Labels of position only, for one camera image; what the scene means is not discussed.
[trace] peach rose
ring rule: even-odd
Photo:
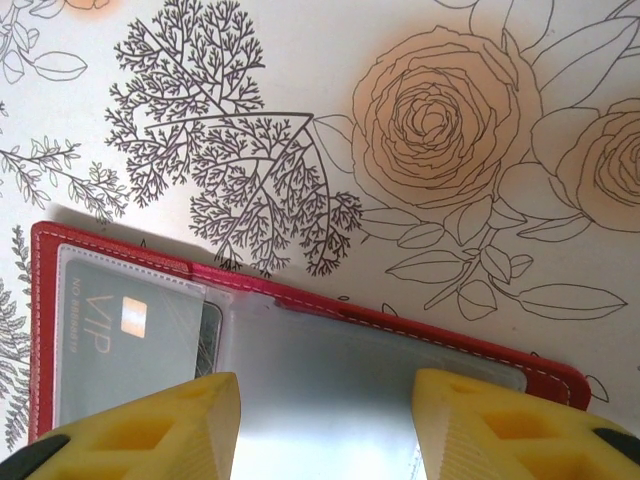
[[[556,172],[569,202],[598,225],[640,232],[640,99],[612,105]]]
[[[429,219],[492,193],[542,113],[531,67],[507,33],[504,44],[437,27],[378,59],[353,98],[365,192]]]

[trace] branch drawing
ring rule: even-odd
[[[502,301],[552,320],[614,314],[627,303],[602,286],[524,283],[538,264],[508,241],[640,233],[640,99],[583,106],[635,55],[632,2],[541,50],[553,0],[435,1],[467,8],[471,33],[407,38],[356,85],[352,118],[322,122],[351,147],[336,166],[385,205],[363,212],[365,239],[407,252],[386,273],[423,284],[425,310],[451,297],[470,321]]]
[[[19,82],[25,68],[53,82],[75,80],[87,69],[87,64],[72,53],[52,50],[34,54],[40,30],[29,28],[33,19],[51,19],[71,2],[64,0],[14,0],[0,14],[0,63],[9,84]]]
[[[12,229],[12,250],[16,266],[22,272],[19,280],[27,284],[23,293],[31,297],[31,264],[22,227]],[[0,278],[0,398],[7,402],[5,441],[14,450],[24,437],[29,410],[29,354],[30,337],[24,331],[27,317],[18,316],[17,301],[5,289]]]
[[[80,144],[69,140],[63,143],[45,136],[42,141],[31,140],[29,154],[21,154],[20,145],[11,150],[0,149],[0,170],[6,176],[14,177],[25,202],[41,209],[51,200],[41,188],[43,184],[57,188],[59,182],[66,182],[69,199],[83,205],[99,222],[111,222],[115,217],[121,217],[127,206],[128,192],[127,187],[119,183],[117,172],[103,167],[100,162],[91,162],[88,177],[76,175],[74,164],[80,158],[77,153]]]
[[[311,275],[340,265],[360,201],[329,185],[313,114],[264,110],[251,75],[264,68],[262,47],[238,2],[166,0],[115,51],[134,76],[110,89],[106,143],[127,155],[139,206],[193,182],[190,228],[223,268],[247,263],[268,276],[289,264],[293,244]],[[139,125],[138,112],[150,122]]]

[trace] red card holder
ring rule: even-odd
[[[191,262],[58,223],[35,224],[31,237],[33,288],[30,441],[53,427],[56,285],[58,251],[63,244],[197,283],[262,293],[275,298],[280,306],[287,309],[381,329],[517,368],[526,377],[527,393],[554,402],[585,410],[591,398],[585,377],[572,367],[441,328],[321,297],[263,278]]]

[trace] vip card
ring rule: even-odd
[[[213,370],[219,310],[180,279],[131,273],[82,258],[61,266],[58,424]]]

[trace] wallpaper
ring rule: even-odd
[[[1,1],[2,454],[42,219],[568,363],[639,432],[639,26],[637,0]]]

